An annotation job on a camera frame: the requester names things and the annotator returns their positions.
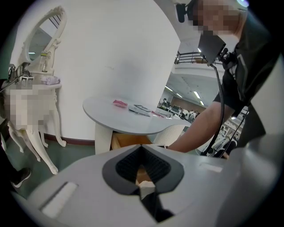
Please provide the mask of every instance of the brown baseboard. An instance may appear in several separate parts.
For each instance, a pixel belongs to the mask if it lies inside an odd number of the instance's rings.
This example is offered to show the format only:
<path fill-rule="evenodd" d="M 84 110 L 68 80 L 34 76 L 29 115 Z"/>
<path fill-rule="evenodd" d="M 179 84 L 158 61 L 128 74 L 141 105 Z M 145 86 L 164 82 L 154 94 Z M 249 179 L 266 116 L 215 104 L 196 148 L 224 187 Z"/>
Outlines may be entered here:
<path fill-rule="evenodd" d="M 57 141 L 56 137 L 54 135 L 50 135 L 45 133 L 44 138 L 51 141 Z M 78 140 L 78 139 L 71 139 L 71 138 L 65 138 L 61 137 L 63 140 L 67 142 L 67 144 L 74 144 L 74 145 L 85 145 L 85 146 L 94 146 L 95 141 L 94 140 Z"/>

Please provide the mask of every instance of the black shoe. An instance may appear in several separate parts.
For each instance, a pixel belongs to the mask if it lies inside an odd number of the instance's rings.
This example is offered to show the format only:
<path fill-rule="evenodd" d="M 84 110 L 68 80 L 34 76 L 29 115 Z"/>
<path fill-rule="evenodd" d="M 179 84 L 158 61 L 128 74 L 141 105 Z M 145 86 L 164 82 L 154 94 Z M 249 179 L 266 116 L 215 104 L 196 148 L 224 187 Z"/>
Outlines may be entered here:
<path fill-rule="evenodd" d="M 18 174 L 21 176 L 19 182 L 12 182 L 15 188 L 21 187 L 23 181 L 30 177 L 32 171 L 30 168 L 23 168 L 18 171 Z"/>

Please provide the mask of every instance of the black t-shirt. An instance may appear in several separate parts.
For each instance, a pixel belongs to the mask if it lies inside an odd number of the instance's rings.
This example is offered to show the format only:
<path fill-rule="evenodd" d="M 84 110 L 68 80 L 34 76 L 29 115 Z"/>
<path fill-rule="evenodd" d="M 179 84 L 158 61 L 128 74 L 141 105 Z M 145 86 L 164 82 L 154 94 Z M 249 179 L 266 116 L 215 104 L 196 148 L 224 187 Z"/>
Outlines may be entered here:
<path fill-rule="evenodd" d="M 222 88 L 224 103 L 235 110 L 233 116 L 236 117 L 244 106 L 248 106 L 249 113 L 238 141 L 238 147 L 243 147 L 253 138 L 265 134 L 265 129 L 250 101 L 269 76 L 280 52 L 276 50 L 265 27 L 248 12 L 234 53 L 238 64 L 225 71 Z M 214 102 L 220 102 L 219 94 Z"/>

